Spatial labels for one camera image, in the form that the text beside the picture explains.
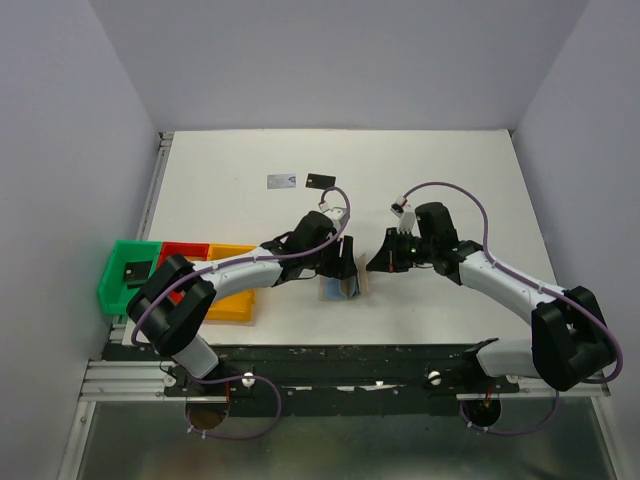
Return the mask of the beige card holder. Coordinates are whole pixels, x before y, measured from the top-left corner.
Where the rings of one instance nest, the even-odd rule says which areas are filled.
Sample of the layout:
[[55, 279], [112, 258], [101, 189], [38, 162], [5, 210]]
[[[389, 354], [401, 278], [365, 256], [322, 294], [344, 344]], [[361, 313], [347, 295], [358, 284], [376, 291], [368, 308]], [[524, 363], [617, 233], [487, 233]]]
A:
[[367, 256], [359, 255], [355, 259], [356, 275], [339, 280], [321, 277], [319, 283], [319, 299], [321, 301], [351, 301], [369, 293], [369, 278], [366, 271]]

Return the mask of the black credit card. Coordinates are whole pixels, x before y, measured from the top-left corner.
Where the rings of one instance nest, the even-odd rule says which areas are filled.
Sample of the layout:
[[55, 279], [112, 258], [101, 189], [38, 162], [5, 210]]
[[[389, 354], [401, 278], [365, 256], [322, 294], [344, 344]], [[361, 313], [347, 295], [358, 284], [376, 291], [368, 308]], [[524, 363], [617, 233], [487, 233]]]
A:
[[336, 177], [317, 173], [309, 173], [305, 187], [309, 189], [326, 190], [336, 185]]

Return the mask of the silver credit card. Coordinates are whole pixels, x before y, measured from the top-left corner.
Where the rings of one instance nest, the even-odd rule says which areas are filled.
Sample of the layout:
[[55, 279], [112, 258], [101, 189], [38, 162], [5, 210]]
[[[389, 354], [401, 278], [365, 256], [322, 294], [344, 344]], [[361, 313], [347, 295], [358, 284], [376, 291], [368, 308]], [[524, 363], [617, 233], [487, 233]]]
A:
[[295, 188], [296, 185], [295, 174], [270, 174], [267, 176], [266, 187], [269, 190]]

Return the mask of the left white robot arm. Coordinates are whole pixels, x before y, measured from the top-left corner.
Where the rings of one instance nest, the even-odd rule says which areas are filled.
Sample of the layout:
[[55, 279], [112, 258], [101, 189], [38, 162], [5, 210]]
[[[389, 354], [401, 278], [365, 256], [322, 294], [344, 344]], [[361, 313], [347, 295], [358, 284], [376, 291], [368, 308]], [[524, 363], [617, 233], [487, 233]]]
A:
[[341, 207], [311, 211], [293, 231], [222, 260], [168, 257], [126, 307], [134, 323], [131, 342], [141, 346], [138, 336], [143, 335], [157, 354], [186, 370], [187, 382], [197, 393], [214, 393], [222, 380], [220, 359], [199, 334], [211, 305], [241, 292], [295, 281], [305, 270], [343, 277], [338, 253], [349, 217]]

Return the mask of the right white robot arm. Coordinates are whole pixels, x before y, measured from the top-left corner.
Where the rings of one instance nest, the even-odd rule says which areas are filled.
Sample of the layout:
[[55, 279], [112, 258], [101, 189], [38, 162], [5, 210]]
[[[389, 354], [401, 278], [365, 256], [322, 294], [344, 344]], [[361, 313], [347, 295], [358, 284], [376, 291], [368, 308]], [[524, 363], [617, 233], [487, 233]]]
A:
[[591, 291], [506, 273], [479, 243], [459, 239], [449, 210], [440, 202], [393, 210], [401, 224], [386, 230], [367, 271], [404, 273], [428, 265], [496, 301], [530, 328], [528, 340], [489, 339], [467, 350], [459, 370], [467, 389], [480, 392], [496, 377], [520, 376], [567, 391], [615, 361], [613, 342], [604, 333], [603, 315]]

